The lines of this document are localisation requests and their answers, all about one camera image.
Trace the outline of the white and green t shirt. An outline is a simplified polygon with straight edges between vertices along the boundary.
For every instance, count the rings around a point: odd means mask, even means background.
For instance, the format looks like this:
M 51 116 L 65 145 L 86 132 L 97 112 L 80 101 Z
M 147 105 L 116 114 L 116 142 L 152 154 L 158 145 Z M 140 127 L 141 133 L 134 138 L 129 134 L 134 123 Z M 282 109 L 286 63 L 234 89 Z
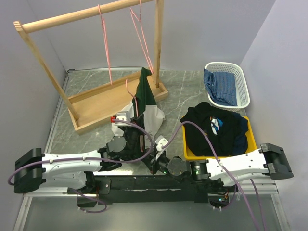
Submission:
M 150 145 L 150 150 L 154 150 L 154 135 L 158 132 L 163 121 L 165 120 L 164 112 L 157 107 L 156 100 L 152 93 L 151 87 L 147 80 L 147 77 L 152 73 L 149 69 L 142 68 L 139 84 L 136 88 L 135 97 L 138 102 L 138 112 L 140 116 L 143 116 L 144 129 L 146 133 L 145 143 Z M 135 116 L 135 102 L 134 99 L 124 107 L 131 113 L 132 116 Z

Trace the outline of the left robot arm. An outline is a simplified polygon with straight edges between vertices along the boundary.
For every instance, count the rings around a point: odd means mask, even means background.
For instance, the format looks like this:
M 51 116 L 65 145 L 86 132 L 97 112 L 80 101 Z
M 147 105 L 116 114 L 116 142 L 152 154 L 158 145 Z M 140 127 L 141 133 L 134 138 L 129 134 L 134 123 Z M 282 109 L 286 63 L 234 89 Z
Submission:
M 139 122 L 114 123 L 124 132 L 105 147 L 81 154 L 49 154 L 33 148 L 16 160 L 8 183 L 14 193 L 24 194 L 41 187 L 67 187 L 91 193 L 95 172 L 108 172 L 126 163 L 141 161 L 153 150 L 154 142 Z

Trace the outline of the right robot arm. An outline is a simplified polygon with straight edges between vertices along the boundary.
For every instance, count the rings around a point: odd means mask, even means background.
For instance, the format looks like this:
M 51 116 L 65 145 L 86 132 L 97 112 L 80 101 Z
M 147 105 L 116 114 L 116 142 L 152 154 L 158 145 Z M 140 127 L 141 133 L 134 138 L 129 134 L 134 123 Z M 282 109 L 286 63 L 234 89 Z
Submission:
M 163 152 L 159 152 L 147 166 L 151 174 L 160 171 L 177 180 L 190 177 L 195 182 L 210 183 L 217 192 L 262 175 L 270 176 L 272 180 L 294 177 L 283 148 L 270 143 L 264 143 L 260 149 L 248 154 L 219 160 L 184 161 L 178 156 L 168 159 Z

